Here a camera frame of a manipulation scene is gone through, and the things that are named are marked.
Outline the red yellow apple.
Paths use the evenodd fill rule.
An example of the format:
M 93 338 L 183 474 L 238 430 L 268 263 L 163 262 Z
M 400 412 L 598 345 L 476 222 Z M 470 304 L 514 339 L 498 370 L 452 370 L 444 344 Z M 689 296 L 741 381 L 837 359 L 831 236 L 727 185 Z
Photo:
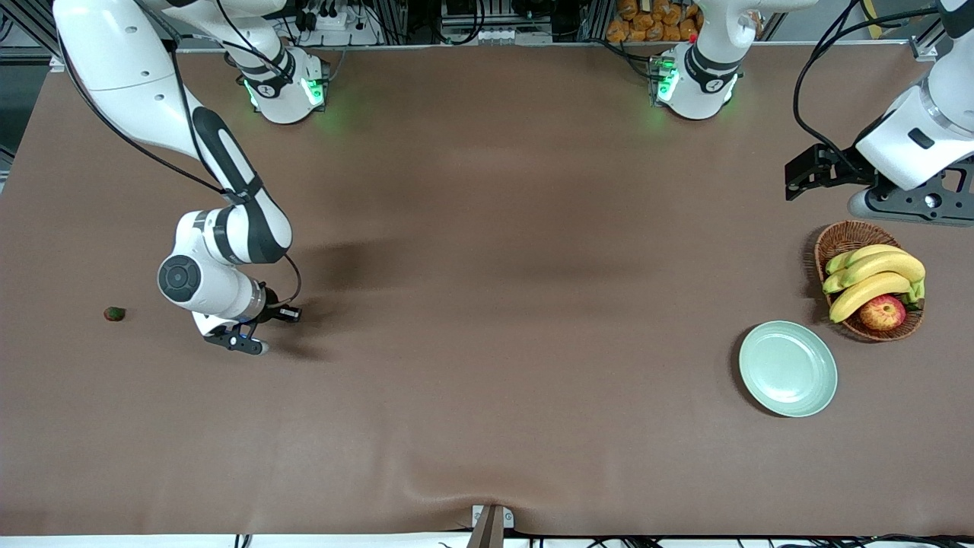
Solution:
M 890 332 L 907 319 L 903 301 L 896 295 L 880 295 L 864 303 L 858 310 L 860 322 L 869 330 Z

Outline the pale green round plate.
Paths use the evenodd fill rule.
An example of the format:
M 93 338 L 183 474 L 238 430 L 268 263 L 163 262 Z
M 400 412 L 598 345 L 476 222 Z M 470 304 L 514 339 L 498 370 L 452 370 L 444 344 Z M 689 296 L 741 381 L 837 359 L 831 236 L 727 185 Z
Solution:
M 822 412 L 839 382 L 830 348 L 810 329 L 789 320 L 753 327 L 742 340 L 738 370 L 759 405 L 789 419 Z

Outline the aluminium frame strut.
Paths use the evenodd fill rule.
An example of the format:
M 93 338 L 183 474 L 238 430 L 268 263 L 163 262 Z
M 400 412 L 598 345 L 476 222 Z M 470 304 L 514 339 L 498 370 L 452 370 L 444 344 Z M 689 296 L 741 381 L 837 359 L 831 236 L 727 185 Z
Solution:
M 935 21 L 919 35 L 912 35 L 910 46 L 914 59 L 919 62 L 936 62 L 937 45 L 945 34 L 946 31 L 940 21 Z

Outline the yellow banana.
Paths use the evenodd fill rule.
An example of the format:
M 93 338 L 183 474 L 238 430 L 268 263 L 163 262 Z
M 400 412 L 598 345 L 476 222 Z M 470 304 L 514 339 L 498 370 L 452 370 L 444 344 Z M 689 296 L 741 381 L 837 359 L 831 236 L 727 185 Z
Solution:
M 857 260 L 864 259 L 867 256 L 873 256 L 873 254 L 878 253 L 905 253 L 901 247 L 895 247 L 891 245 L 869 245 L 865 247 L 859 247 L 857 250 L 850 250 L 849 252 L 844 252 L 838 254 L 838 256 L 832 257 L 825 265 L 825 274 L 831 276 L 839 270 L 845 269 L 848 265 L 855 263 Z
M 883 252 L 870 254 L 830 275 L 823 283 L 825 295 L 838 294 L 846 288 L 863 283 L 867 278 L 881 273 L 895 273 L 911 285 L 922 283 L 926 278 L 925 265 L 911 254 Z
M 908 294 L 911 290 L 911 282 L 898 273 L 880 272 L 874 274 L 839 292 L 839 296 L 830 308 L 830 320 L 833 323 L 845 322 L 852 313 L 877 296 Z

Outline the orange bread rolls pile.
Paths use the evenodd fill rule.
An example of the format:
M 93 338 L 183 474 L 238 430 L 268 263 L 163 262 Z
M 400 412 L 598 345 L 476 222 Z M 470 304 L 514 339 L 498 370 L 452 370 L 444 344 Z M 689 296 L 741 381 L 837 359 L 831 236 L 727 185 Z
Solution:
M 615 0 L 605 41 L 693 42 L 704 14 L 692 0 Z

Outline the brown wicker basket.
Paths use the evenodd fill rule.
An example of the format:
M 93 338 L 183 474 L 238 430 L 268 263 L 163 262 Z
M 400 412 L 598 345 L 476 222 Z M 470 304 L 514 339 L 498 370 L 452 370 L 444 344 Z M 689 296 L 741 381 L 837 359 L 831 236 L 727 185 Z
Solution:
M 891 245 L 901 247 L 904 250 L 901 243 L 891 233 L 880 228 L 880 226 L 873 225 L 873 223 L 865 221 L 841 221 L 832 223 L 828 228 L 824 228 L 813 246 L 814 271 L 821 283 L 822 290 L 823 283 L 828 278 L 828 275 L 825 274 L 825 265 L 832 257 L 869 245 Z M 923 283 L 925 281 L 912 285 L 912 290 L 908 294 L 888 294 L 898 296 L 903 301 L 908 313 L 905 322 L 901 326 L 898 326 L 896 330 L 876 332 L 876 330 L 867 329 L 857 316 L 859 309 L 852 313 L 845 322 L 835 323 L 835 325 L 843 327 L 846 332 L 853 334 L 856 339 L 874 341 L 874 343 L 907 339 L 922 324 L 923 304 L 925 304 L 925 287 L 923 287 Z M 839 294 L 841 292 L 825 295 L 829 312 L 832 303 Z

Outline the brown table mat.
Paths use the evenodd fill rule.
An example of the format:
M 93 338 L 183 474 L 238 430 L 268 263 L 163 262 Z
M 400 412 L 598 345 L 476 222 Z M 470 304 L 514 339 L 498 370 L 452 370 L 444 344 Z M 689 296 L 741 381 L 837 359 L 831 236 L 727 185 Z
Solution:
M 602 46 L 354 51 L 326 112 L 253 112 L 181 56 L 294 228 L 295 325 L 206 343 L 156 285 L 220 198 L 49 73 L 0 193 L 0 535 L 453 530 L 974 536 L 974 228 L 891 222 L 908 339 L 831 327 L 811 267 L 853 186 L 784 198 L 805 46 L 758 46 L 687 122 Z M 108 307 L 126 309 L 108 322 Z M 830 348 L 789 419 L 745 388 L 769 320 Z

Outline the white power strip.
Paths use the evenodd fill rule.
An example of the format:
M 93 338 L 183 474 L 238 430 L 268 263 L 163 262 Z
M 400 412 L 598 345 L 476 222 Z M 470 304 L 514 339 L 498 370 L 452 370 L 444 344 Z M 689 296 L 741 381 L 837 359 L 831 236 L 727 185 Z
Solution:
M 294 0 L 294 24 L 307 34 L 380 40 L 374 13 L 350 0 Z

